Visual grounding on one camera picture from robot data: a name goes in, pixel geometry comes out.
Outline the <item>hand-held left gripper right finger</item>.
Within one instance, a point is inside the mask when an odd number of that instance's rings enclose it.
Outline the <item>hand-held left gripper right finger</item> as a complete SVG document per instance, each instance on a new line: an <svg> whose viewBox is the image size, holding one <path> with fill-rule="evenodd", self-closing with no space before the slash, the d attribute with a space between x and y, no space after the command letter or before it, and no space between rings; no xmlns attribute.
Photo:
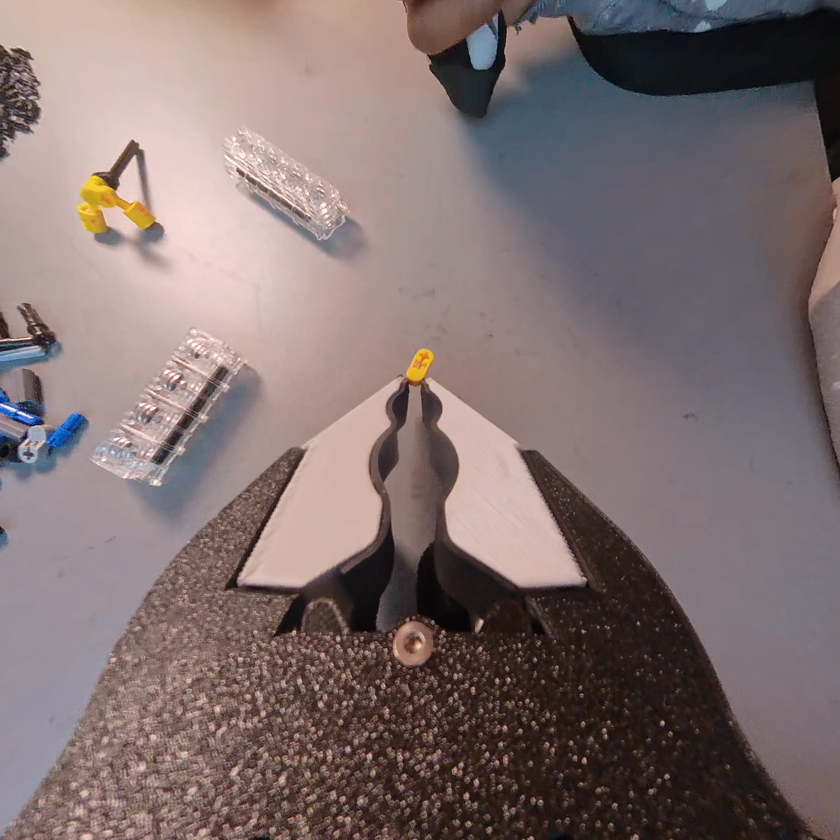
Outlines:
<svg viewBox="0 0 840 840"><path fill-rule="evenodd" d="M526 632L532 596L582 591L584 566L533 477L519 442L435 380L421 385L440 481L434 578L471 632L499 613Z"/></svg>

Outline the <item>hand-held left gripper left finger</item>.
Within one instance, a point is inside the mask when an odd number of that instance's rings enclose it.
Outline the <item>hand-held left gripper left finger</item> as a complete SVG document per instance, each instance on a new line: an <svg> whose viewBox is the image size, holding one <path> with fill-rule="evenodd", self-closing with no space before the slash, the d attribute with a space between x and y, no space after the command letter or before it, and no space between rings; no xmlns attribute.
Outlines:
<svg viewBox="0 0 840 840"><path fill-rule="evenodd" d="M398 461L409 389L397 377L304 444L260 526L236 587L292 594L284 627L303 627L309 606L327 600L349 630L376 630L394 566L385 480Z"/></svg>

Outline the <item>yellow assembly with black axle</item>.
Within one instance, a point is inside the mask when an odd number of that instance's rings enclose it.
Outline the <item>yellow assembly with black axle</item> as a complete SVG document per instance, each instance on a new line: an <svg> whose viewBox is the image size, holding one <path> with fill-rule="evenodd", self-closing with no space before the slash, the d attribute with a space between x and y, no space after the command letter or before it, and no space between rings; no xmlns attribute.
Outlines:
<svg viewBox="0 0 840 840"><path fill-rule="evenodd" d="M109 226L104 211L115 207L141 230L148 230L156 224L156 217L145 205L137 201L128 202L119 195L120 178L141 151L140 144L131 140L108 170L92 173L82 185L77 213L89 233L106 234Z"/></svg>

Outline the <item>grey desk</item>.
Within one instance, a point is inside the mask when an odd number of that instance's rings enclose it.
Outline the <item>grey desk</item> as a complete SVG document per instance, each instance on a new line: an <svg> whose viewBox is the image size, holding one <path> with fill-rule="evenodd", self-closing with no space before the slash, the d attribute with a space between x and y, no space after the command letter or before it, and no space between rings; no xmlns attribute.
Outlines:
<svg viewBox="0 0 840 840"><path fill-rule="evenodd" d="M2 309L61 350L47 469L2 467L2 829L178 551L403 375L547 459L676 594L785 797L838 838L838 474L806 300L833 196L807 85L649 98L568 25L461 117L400 2L2 2L41 117L2 161ZM317 240L228 174L257 133L347 203ZM85 230L80 189L128 142ZM190 329L246 361L161 486L91 462Z"/></svg>

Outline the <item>person's right hand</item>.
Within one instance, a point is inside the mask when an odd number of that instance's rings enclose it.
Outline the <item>person's right hand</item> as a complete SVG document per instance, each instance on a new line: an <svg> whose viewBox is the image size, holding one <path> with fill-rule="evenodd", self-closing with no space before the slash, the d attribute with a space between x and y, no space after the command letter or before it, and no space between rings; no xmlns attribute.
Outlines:
<svg viewBox="0 0 840 840"><path fill-rule="evenodd" d="M413 47L435 56L491 22L496 14L509 24L516 22L533 1L404 1L403 5Z"/></svg>

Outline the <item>clear studded building brick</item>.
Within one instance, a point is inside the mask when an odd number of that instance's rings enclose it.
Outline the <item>clear studded building brick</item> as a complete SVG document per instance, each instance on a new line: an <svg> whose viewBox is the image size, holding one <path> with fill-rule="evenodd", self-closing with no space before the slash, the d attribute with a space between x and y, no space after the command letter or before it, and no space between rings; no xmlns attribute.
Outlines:
<svg viewBox="0 0 840 840"><path fill-rule="evenodd" d="M329 239L350 214L340 192L263 136L239 129L223 143L227 173L315 239Z"/></svg>
<svg viewBox="0 0 840 840"><path fill-rule="evenodd" d="M245 363L226 342L190 329L91 462L124 480L161 486Z"/></svg>

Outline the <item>pile of small building parts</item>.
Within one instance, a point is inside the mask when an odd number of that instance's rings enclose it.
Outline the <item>pile of small building parts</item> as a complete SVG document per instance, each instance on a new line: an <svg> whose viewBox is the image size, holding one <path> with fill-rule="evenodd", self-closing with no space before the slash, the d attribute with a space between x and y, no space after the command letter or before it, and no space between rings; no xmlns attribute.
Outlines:
<svg viewBox="0 0 840 840"><path fill-rule="evenodd" d="M61 350L55 331L29 302L17 305L25 331L13 335L1 315L1 460L2 465L47 469L51 459L76 446L88 419L70 413L49 419L38 364Z"/></svg>

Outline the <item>pile of tiny black parts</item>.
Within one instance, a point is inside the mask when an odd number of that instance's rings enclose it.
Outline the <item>pile of tiny black parts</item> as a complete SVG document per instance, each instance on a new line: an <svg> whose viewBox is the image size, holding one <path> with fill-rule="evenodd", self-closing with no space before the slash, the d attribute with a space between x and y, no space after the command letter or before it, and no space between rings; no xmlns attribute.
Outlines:
<svg viewBox="0 0 840 840"><path fill-rule="evenodd" d="M40 120L39 79L33 57L22 48L1 47L1 160L19 134L32 133Z"/></svg>

